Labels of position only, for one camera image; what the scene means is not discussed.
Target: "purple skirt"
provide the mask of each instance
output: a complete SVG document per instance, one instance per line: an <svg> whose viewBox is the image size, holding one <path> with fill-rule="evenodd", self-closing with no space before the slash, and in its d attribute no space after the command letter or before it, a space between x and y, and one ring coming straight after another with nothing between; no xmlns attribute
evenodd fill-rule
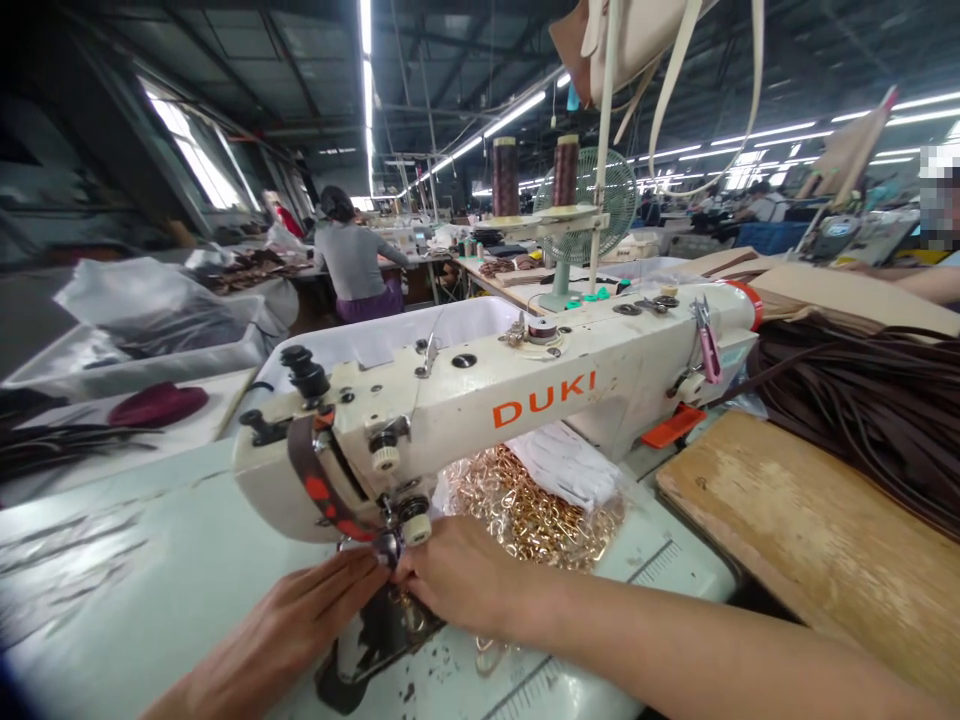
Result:
<svg viewBox="0 0 960 720"><path fill-rule="evenodd" d="M348 325L377 318L399 315L403 312L403 292L400 281L387 278L387 289L380 295L363 300L340 300L337 298L337 315Z"/></svg>

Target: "industrial sewing machine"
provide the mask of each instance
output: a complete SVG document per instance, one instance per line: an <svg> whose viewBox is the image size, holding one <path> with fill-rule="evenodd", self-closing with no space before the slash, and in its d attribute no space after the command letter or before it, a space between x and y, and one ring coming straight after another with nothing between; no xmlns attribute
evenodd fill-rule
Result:
<svg viewBox="0 0 960 720"><path fill-rule="evenodd" d="M748 293L709 283L549 318L521 313L503 335L445 348L430 337L393 363L343 363L329 379L309 352L287 348L281 362L298 393L241 418L237 482L283 535L372 542L395 562L430 537L438 471L471 453L557 420L614 462L684 434L678 410L719 398L753 346L760 310ZM719 373L703 363L693 309L703 300ZM681 427L650 432L665 421ZM417 642L393 642L380 662L358 671L354 660L340 675L367 679Z"/></svg>

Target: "red cloth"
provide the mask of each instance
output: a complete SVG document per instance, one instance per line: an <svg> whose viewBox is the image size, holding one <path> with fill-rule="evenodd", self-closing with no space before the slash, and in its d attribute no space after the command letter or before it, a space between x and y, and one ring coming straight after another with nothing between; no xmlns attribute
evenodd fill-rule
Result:
<svg viewBox="0 0 960 720"><path fill-rule="evenodd" d="M297 224L297 221L294 220L293 214L289 210L282 205L277 205L277 215L287 230L303 240L303 230L300 229L300 226Z"/></svg>

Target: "white shirt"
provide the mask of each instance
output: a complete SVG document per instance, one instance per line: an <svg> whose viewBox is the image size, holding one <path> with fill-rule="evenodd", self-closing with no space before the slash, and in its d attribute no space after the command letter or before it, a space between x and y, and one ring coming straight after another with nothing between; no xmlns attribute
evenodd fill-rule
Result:
<svg viewBox="0 0 960 720"><path fill-rule="evenodd" d="M750 210L757 222L783 222L787 212L787 200L778 192L771 192L750 203Z"/></svg>

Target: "thread spool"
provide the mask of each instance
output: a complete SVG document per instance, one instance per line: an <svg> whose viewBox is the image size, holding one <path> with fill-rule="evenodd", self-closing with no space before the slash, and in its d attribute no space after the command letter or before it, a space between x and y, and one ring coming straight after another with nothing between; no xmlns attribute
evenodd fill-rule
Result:
<svg viewBox="0 0 960 720"><path fill-rule="evenodd" d="M580 161L580 137L564 135L553 151L553 206L577 204L577 165Z"/></svg>
<svg viewBox="0 0 960 720"><path fill-rule="evenodd" d="M493 141L493 214L494 217L520 215L520 169L517 139Z"/></svg>

